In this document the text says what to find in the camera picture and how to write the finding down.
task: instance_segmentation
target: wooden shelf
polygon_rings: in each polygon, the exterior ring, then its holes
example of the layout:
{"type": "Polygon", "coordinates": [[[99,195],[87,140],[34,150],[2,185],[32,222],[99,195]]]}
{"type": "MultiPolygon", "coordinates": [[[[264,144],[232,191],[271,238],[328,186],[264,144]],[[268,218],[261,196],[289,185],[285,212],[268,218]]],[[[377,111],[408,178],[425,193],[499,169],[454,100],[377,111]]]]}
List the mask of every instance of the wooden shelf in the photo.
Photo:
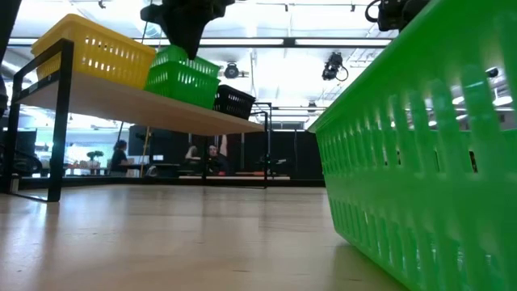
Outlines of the wooden shelf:
{"type": "MultiPolygon", "coordinates": [[[[54,82],[34,91],[20,103],[55,109],[57,85],[58,83],[54,82]]],[[[261,124],[79,72],[73,73],[69,111],[156,129],[205,136],[264,130],[261,124]]]]}

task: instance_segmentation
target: floor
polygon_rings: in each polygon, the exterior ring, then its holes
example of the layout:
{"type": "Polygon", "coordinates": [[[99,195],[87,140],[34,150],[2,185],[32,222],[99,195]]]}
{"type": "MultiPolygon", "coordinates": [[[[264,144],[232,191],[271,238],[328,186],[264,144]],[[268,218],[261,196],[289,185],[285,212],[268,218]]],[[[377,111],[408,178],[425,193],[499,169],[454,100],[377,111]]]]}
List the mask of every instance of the floor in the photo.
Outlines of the floor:
{"type": "Polygon", "coordinates": [[[405,290],[335,234],[325,189],[0,194],[0,290],[405,290]]]}

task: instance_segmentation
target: basket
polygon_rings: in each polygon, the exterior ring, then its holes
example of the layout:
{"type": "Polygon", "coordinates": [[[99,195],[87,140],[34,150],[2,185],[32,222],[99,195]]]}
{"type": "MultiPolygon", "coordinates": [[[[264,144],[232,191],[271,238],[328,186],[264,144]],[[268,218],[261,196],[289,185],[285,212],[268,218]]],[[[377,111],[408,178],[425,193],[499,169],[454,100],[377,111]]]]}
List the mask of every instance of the basket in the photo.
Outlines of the basket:
{"type": "Polygon", "coordinates": [[[194,60],[189,60],[187,53],[185,53],[182,48],[175,45],[170,45],[169,47],[164,48],[158,52],[151,66],[154,67],[156,65],[161,65],[167,62],[180,63],[214,78],[217,78],[220,69],[218,65],[214,65],[213,63],[206,61],[201,57],[197,57],[194,60]]]}
{"type": "MultiPolygon", "coordinates": [[[[74,42],[74,71],[143,89],[154,48],[84,19],[67,15],[32,45],[32,54],[40,55],[59,39],[74,42]]],[[[61,54],[36,70],[41,80],[59,70],[61,54]]]]}
{"type": "Polygon", "coordinates": [[[219,79],[168,61],[149,71],[145,90],[158,95],[212,109],[219,79]]]}
{"type": "Polygon", "coordinates": [[[254,102],[253,96],[233,89],[231,86],[220,85],[213,110],[248,120],[254,102]]]}
{"type": "Polygon", "coordinates": [[[517,95],[516,15],[431,1],[309,129],[334,228],[411,290],[517,290],[517,139],[486,74],[517,95]]]}

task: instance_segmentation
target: person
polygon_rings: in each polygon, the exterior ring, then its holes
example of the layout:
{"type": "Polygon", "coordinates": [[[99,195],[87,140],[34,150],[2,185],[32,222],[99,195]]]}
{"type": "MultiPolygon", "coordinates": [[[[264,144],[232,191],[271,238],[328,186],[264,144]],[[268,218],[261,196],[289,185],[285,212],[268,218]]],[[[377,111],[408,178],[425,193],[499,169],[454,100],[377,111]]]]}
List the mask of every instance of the person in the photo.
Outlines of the person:
{"type": "Polygon", "coordinates": [[[110,175],[115,177],[125,177],[128,173],[128,158],[125,150],[128,149],[128,143],[125,140],[119,140],[113,147],[113,155],[111,156],[110,175]]]}
{"type": "Polygon", "coordinates": [[[219,150],[215,145],[208,147],[208,172],[211,175],[227,175],[229,173],[228,165],[228,140],[226,135],[222,136],[221,146],[219,150]]]}
{"type": "MultiPolygon", "coordinates": [[[[229,173],[229,164],[228,164],[228,139],[226,135],[222,136],[221,139],[221,147],[219,150],[215,145],[211,145],[208,147],[208,173],[210,175],[227,175],[229,173]]],[[[185,161],[192,163],[200,161],[200,157],[196,157],[197,148],[195,145],[192,145],[187,154],[185,154],[185,161]]]]}

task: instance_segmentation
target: black plastic basket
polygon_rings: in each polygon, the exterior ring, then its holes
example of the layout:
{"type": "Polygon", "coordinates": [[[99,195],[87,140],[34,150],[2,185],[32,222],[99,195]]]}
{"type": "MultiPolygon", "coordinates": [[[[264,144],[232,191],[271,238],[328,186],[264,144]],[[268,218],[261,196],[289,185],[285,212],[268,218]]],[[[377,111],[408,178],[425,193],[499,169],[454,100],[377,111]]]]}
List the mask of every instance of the black plastic basket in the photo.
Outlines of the black plastic basket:
{"type": "Polygon", "coordinates": [[[213,110],[248,120],[254,102],[255,97],[233,89],[231,86],[220,85],[213,110]]]}

